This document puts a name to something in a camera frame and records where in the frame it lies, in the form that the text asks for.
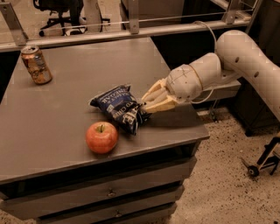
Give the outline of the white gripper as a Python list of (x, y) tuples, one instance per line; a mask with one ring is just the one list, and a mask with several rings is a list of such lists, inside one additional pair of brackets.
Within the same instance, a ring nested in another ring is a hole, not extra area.
[[(175, 101), (167, 97), (163, 101), (155, 102), (165, 91), (165, 86)], [(195, 70), (189, 65), (182, 65), (171, 70), (166, 79), (158, 80), (150, 87), (142, 97), (142, 102), (145, 102), (142, 110), (153, 114), (174, 109), (178, 103), (191, 102), (201, 92), (202, 84)]]

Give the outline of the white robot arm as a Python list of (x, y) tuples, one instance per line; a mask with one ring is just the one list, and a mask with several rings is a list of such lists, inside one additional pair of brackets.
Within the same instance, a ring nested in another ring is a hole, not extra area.
[(215, 51), (170, 71), (143, 95), (143, 110), (157, 113), (191, 102), (207, 88), (238, 78), (251, 84), (280, 120), (280, 68), (269, 60), (256, 42), (243, 31), (226, 31)]

